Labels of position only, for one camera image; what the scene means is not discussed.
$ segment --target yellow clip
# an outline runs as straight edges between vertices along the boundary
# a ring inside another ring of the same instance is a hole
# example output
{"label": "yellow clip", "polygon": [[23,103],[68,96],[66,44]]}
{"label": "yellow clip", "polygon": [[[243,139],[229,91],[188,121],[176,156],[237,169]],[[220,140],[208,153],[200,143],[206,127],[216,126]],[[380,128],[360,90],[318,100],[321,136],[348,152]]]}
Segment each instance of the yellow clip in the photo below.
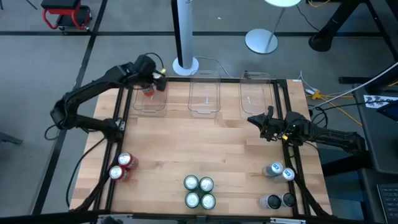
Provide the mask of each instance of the yellow clip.
{"label": "yellow clip", "polygon": [[317,90],[315,93],[311,96],[311,99],[316,100],[316,99],[321,99],[320,91]]}

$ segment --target lamp base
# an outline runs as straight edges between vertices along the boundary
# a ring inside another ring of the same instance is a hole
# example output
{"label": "lamp base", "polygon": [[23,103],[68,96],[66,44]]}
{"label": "lamp base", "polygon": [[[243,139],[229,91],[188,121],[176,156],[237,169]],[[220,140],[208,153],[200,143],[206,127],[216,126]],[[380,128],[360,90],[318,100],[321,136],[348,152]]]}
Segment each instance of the lamp base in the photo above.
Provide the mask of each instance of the lamp base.
{"label": "lamp base", "polygon": [[271,36],[271,32],[265,29],[254,29],[250,30],[244,39],[247,47],[255,53],[269,54],[273,52],[278,46],[278,39],[275,35],[272,35],[271,42],[269,43],[268,49],[267,44]]}
{"label": "lamp base", "polygon": [[190,68],[183,68],[178,64],[178,58],[176,58],[173,62],[173,69],[175,73],[181,76],[190,76],[192,72],[197,71],[199,69],[199,62],[198,59],[195,57],[192,60],[192,66]]}

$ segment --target transparent container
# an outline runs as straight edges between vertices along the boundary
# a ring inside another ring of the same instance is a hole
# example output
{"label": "transparent container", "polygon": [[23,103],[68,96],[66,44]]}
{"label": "transparent container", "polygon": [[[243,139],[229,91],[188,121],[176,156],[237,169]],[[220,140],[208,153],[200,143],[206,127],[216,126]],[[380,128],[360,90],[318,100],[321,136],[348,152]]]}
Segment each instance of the transparent container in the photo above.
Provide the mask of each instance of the transparent container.
{"label": "transparent container", "polygon": [[221,76],[215,71],[191,74],[188,109],[195,118],[215,118],[220,105]]}
{"label": "transparent container", "polygon": [[273,106],[271,77],[262,72],[244,72],[239,88],[241,117],[267,113]]}
{"label": "transparent container", "polygon": [[164,91],[156,90],[154,94],[146,96],[142,90],[136,92],[134,104],[132,107],[144,116],[165,116],[167,112],[167,95],[169,93],[169,84],[167,83]]}

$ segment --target wooden tabletop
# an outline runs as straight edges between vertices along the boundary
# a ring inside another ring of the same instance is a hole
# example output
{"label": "wooden tabletop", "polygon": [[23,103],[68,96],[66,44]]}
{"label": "wooden tabletop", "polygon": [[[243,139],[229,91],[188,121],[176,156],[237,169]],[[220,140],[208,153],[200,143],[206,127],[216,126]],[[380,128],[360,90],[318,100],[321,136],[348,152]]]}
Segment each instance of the wooden tabletop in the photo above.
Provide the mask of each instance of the wooden tabletop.
{"label": "wooden tabletop", "polygon": [[[309,119],[302,83],[295,80],[287,80],[287,83],[292,110]],[[259,138],[258,128],[242,118],[238,83],[221,83],[220,90],[221,109],[214,119],[191,116],[187,106],[189,82],[169,83],[167,113],[164,117],[141,115],[131,104],[123,151],[136,156],[139,166],[128,181],[116,182],[112,211],[292,216],[289,208],[264,210],[258,206],[258,199],[262,195],[288,192],[286,183],[277,184],[261,174],[262,168],[271,162],[284,164],[281,142],[267,142]],[[279,91],[285,113],[283,93],[281,89]],[[109,90],[99,96],[95,118],[112,117],[117,94],[117,90]],[[266,94],[266,98],[269,104],[275,105],[272,94]],[[101,133],[90,133],[85,150],[102,137]],[[97,184],[105,147],[104,141],[83,159],[71,208],[79,206]],[[300,147],[300,153],[307,188],[323,209],[331,213],[318,152],[304,145]],[[214,209],[190,209],[185,205],[184,198],[188,191],[183,186],[183,179],[188,174],[198,178],[208,176],[214,180]],[[296,193],[299,213],[303,213],[297,186]],[[102,196],[100,208],[104,208],[105,200],[106,193]]]}

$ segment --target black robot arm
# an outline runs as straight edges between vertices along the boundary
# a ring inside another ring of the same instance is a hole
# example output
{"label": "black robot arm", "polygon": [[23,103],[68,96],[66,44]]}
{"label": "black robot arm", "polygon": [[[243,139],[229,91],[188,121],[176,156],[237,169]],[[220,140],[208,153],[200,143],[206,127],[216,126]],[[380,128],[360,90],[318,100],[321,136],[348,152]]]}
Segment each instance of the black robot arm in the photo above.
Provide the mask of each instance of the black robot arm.
{"label": "black robot arm", "polygon": [[165,90],[165,75],[156,70],[155,62],[147,55],[140,55],[136,62],[117,65],[110,68],[104,76],[64,94],[51,110],[50,115],[58,129],[83,128],[101,131],[110,142],[120,140],[119,126],[113,119],[98,120],[78,115],[79,106],[89,99],[111,88],[125,87],[141,89],[155,85],[160,91]]}
{"label": "black robot arm", "polygon": [[252,116],[248,121],[260,129],[260,137],[267,141],[284,139],[292,146],[302,146],[305,141],[327,144],[342,148],[355,156],[362,156],[365,140],[356,132],[335,131],[320,128],[303,115],[289,111],[284,120],[272,118],[274,109],[268,107],[268,113]]}

